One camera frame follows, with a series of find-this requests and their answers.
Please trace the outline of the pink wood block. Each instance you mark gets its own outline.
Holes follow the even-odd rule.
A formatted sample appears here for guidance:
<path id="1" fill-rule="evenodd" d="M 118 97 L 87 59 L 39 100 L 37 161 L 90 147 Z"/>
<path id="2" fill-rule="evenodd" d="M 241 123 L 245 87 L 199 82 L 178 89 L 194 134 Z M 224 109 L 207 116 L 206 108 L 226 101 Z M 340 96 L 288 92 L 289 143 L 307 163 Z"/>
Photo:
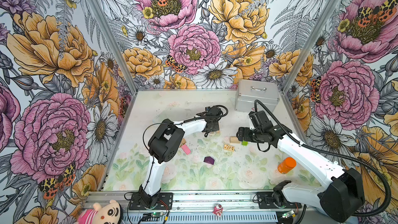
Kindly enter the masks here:
<path id="1" fill-rule="evenodd" d="M 190 149 L 186 144 L 182 145 L 182 146 L 181 146 L 181 149 L 183 150 L 183 152 L 184 152 L 186 155 L 190 155 L 190 154 L 191 154 L 191 149 Z"/>

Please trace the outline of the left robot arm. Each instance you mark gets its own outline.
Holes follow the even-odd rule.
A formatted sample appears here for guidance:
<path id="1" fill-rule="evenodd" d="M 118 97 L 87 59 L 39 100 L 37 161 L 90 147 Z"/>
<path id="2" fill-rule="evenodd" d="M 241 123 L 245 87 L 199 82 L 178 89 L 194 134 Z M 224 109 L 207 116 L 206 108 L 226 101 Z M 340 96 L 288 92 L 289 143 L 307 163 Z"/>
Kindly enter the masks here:
<path id="1" fill-rule="evenodd" d="M 150 164 L 146 178 L 138 190 L 145 207 L 154 207 L 160 199 L 161 181 L 166 164 L 175 157 L 183 138 L 197 132 L 208 136 L 209 133 L 218 131 L 219 120 L 228 113 L 225 106 L 215 105 L 206 107 L 204 112 L 187 120 L 164 119 L 158 123 L 158 128 L 145 143 L 150 154 Z"/>

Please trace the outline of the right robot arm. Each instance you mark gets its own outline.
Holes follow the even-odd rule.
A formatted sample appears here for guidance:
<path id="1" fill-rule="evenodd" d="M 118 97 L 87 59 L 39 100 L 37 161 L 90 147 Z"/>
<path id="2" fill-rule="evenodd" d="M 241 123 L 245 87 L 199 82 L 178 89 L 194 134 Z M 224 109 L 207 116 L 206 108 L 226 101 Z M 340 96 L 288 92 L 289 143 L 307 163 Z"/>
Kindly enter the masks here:
<path id="1" fill-rule="evenodd" d="M 240 127 L 239 141 L 269 144 L 286 153 L 320 183 L 319 187 L 302 186 L 290 180 L 273 189 L 273 203 L 282 208 L 290 203 L 316 207 L 333 220 L 343 223 L 364 205 L 362 177 L 354 169 L 346 170 L 320 153 L 305 146 L 283 124 L 273 125 L 264 111 L 250 112 L 251 128 Z"/>

